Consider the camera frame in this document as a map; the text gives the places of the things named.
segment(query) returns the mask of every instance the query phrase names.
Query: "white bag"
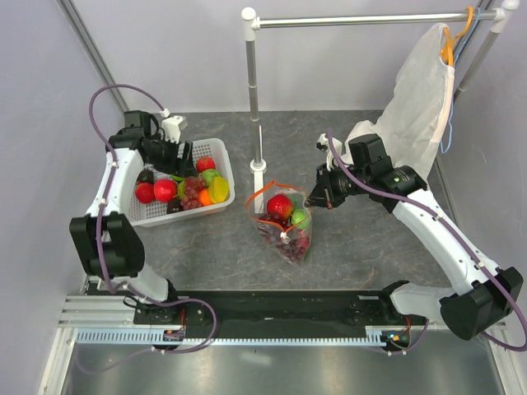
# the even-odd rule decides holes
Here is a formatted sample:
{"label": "white bag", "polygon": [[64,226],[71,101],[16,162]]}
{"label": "white bag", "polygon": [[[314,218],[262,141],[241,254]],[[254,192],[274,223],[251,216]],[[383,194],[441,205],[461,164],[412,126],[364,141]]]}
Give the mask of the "white bag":
{"label": "white bag", "polygon": [[454,89],[454,68],[440,56],[445,27],[444,23],[435,24],[417,42],[397,74],[394,98],[377,123],[355,125],[344,145],[345,163],[352,163],[348,141],[376,133],[394,167],[408,165],[427,178],[448,122]]}

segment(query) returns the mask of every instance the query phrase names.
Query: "gray floor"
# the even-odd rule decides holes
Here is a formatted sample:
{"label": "gray floor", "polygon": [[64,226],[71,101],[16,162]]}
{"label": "gray floor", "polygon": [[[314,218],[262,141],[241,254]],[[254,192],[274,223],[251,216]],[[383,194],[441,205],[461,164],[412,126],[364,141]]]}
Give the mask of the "gray floor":
{"label": "gray floor", "polygon": [[[82,346],[103,369],[145,346]],[[211,346],[188,355],[147,353],[105,374],[70,366],[64,395],[500,395],[487,341],[429,332],[406,356],[360,347]]]}
{"label": "gray floor", "polygon": [[[356,122],[376,121],[379,111],[309,111],[262,113],[266,182],[311,190],[315,167],[324,154],[318,136],[332,128],[344,139]],[[226,211],[194,220],[138,228],[147,262],[176,288],[186,290],[379,289],[397,280],[424,286],[447,286],[432,256],[414,235],[378,203],[349,197],[333,211],[316,209],[311,259],[293,267],[264,248],[245,213],[253,192],[247,113],[188,114],[185,138],[222,139],[229,151],[236,199]],[[436,171],[432,191],[446,209]]]}

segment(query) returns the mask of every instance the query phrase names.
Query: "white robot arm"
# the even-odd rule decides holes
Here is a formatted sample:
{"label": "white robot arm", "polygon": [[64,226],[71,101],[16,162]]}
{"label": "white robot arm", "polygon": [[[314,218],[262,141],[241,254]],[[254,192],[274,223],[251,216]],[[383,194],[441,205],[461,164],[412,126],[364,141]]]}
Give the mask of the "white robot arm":
{"label": "white robot arm", "polygon": [[[328,144],[326,136],[317,141],[317,147],[322,150]],[[333,148],[338,154],[342,153],[342,145]],[[481,265],[514,300],[523,284],[521,275],[513,267],[500,269],[481,253],[440,208],[427,183],[412,168],[401,166],[394,169],[380,137],[376,134],[356,137],[349,142],[346,152],[352,158],[341,161],[352,178],[334,163],[331,166],[323,163],[317,167],[316,185],[308,199],[309,204],[332,209],[340,206],[347,196],[369,193],[372,200],[380,202],[421,240],[450,280],[451,288],[397,283],[390,299],[400,314],[443,321],[454,334],[468,340],[512,311],[505,296],[483,273]],[[404,198],[396,200],[394,195]],[[430,207],[435,216],[423,211],[419,205]],[[454,233],[447,230],[445,224]],[[476,253],[479,263],[469,255],[455,234]]]}
{"label": "white robot arm", "polygon": [[[84,217],[70,222],[73,242],[88,275],[103,277],[96,243],[96,220],[102,216],[102,244],[111,285],[129,284],[140,294],[160,302],[174,299],[174,287],[145,264],[142,242],[125,213],[145,163],[167,174],[195,175],[192,143],[180,143],[186,118],[170,116],[168,111],[163,115],[165,119],[159,127],[149,113],[125,113],[125,128],[109,139],[115,157],[107,152],[105,173],[93,203]],[[151,121],[156,124],[155,132],[151,130]],[[113,177],[110,189],[105,191],[110,177]]]}

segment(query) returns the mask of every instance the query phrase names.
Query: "blue cable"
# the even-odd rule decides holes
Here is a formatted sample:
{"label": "blue cable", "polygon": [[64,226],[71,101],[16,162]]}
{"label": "blue cable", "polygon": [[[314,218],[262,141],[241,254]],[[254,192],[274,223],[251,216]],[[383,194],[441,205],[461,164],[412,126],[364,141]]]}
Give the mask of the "blue cable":
{"label": "blue cable", "polygon": [[[461,41],[461,45],[459,46],[459,49],[457,51],[457,55],[455,55],[454,59],[454,67],[455,64],[458,61],[459,55],[461,54],[461,51],[463,50],[464,46],[469,42],[469,40],[472,37],[472,34],[474,33],[474,30],[476,29],[476,25],[479,22],[479,14],[481,13],[481,8],[476,8],[476,21],[472,24],[470,27],[470,30],[468,34],[465,35],[463,41]],[[441,154],[445,154],[450,150],[450,145],[452,144],[452,135],[454,134],[454,129],[452,128],[452,114],[454,113],[454,95],[452,95],[452,103],[450,104],[450,115],[448,117],[448,126],[449,126],[449,133],[448,133],[448,145],[446,146],[446,149],[443,148],[443,141],[441,141]]]}

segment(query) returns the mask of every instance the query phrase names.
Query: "fruit basket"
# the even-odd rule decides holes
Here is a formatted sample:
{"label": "fruit basket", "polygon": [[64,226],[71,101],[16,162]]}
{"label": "fruit basket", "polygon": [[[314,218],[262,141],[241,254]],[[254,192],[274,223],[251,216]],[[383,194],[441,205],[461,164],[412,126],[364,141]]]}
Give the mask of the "fruit basket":
{"label": "fruit basket", "polygon": [[[149,204],[142,204],[138,201],[135,193],[132,194],[130,208],[126,213],[132,226],[156,226],[163,225],[169,222],[181,221],[187,218],[195,218],[197,216],[206,216],[215,212],[224,211],[227,206],[234,202],[234,177],[232,176],[231,163],[229,161],[229,154],[225,148],[225,144],[219,138],[208,138],[205,140],[197,140],[194,142],[193,150],[194,164],[202,156],[211,156],[216,163],[217,170],[227,180],[229,184],[229,194],[224,202],[212,204],[192,210],[176,212],[174,214],[167,214],[167,204],[163,202],[152,202]],[[146,165],[145,169],[150,169],[154,172],[156,180],[169,179],[168,174],[163,174],[155,171],[151,166]]]}

